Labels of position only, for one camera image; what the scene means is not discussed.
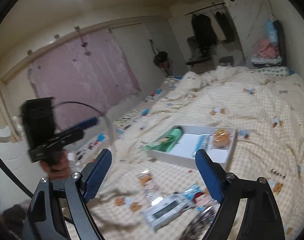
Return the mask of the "person's left hand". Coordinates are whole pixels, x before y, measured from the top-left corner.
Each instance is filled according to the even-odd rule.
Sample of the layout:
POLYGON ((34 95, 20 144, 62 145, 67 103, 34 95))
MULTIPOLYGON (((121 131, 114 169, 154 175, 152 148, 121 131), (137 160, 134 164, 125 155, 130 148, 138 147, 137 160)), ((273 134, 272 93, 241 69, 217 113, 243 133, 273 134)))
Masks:
POLYGON ((49 166, 44 161, 40 161, 39 165, 49 179, 53 181, 67 179, 72 174, 68 160, 68 152, 65 149, 62 150, 60 161, 55 165, 49 166))

